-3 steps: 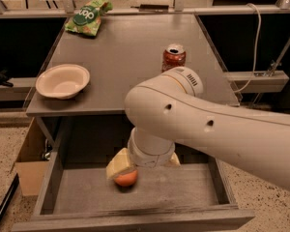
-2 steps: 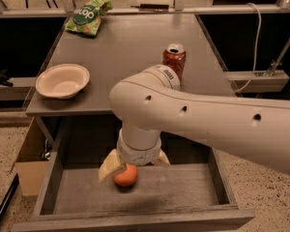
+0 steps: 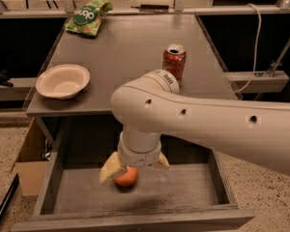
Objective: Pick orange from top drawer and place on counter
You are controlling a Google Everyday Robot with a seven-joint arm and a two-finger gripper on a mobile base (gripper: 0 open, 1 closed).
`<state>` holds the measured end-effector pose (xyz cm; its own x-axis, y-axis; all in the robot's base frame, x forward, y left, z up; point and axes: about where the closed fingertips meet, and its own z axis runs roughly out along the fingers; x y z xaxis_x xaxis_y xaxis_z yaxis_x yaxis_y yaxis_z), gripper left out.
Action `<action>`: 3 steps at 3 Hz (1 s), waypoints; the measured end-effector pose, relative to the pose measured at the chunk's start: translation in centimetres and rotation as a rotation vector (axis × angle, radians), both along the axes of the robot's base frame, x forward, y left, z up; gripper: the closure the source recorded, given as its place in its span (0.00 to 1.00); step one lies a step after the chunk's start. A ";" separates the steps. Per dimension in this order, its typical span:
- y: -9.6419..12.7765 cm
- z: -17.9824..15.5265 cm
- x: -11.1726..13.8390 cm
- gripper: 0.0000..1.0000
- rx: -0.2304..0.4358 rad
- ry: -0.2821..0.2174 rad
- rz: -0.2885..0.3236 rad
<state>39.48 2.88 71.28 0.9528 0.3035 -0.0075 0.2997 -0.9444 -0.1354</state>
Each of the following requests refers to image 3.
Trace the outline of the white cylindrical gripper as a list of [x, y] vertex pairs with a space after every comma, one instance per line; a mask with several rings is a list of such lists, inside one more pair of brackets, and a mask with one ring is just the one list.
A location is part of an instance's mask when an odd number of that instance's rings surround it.
[[155, 147], [148, 151], [132, 150], [124, 142], [123, 134], [120, 134], [118, 150], [111, 154], [100, 171], [100, 184], [105, 184], [112, 178], [117, 178], [127, 172], [127, 167], [143, 168], [154, 165], [155, 168], [169, 169], [170, 164], [166, 156], [161, 152], [160, 140]]

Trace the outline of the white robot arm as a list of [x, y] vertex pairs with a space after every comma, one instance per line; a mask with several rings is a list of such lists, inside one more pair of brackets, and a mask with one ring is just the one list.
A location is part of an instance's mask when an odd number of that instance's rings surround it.
[[170, 72], [156, 70], [113, 93], [111, 111], [123, 131], [101, 169], [102, 184], [127, 166], [167, 168], [163, 134], [290, 176], [290, 103], [197, 99], [179, 92]]

